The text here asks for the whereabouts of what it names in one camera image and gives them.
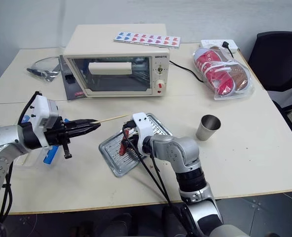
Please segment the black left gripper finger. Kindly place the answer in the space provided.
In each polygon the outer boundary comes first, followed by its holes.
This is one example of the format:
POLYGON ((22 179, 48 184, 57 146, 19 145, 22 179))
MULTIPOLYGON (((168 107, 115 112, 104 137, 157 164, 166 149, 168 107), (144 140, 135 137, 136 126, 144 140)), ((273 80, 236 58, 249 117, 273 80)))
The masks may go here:
POLYGON ((96 120, 94 119, 77 119, 77 120, 66 120, 66 127, 81 127, 85 125, 95 125, 94 122, 96 120))
POLYGON ((71 128, 68 130, 68 138, 78 137, 86 135, 92 131, 95 131, 101 126, 100 123, 89 123, 86 125, 81 125, 76 128, 71 128))

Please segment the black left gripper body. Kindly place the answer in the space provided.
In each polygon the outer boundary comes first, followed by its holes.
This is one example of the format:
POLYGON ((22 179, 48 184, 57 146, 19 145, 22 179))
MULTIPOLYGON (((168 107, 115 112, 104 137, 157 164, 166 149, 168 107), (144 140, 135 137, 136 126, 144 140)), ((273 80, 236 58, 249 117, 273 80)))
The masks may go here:
POLYGON ((72 157, 68 144, 70 143, 69 132, 70 126, 63 121, 62 117, 58 117, 52 128, 48 128, 44 133, 46 140, 51 146, 62 146, 64 151, 64 158, 72 157))

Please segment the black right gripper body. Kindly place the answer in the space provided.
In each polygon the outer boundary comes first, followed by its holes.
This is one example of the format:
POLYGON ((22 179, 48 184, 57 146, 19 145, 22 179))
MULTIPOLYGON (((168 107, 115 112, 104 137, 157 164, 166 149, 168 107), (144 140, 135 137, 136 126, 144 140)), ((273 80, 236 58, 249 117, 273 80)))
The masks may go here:
POLYGON ((128 139, 127 143, 123 145, 125 148, 131 146, 132 148, 135 147, 136 149, 142 149, 143 140, 141 130, 137 126, 137 124, 130 120, 123 125, 124 128, 128 128, 128 139))

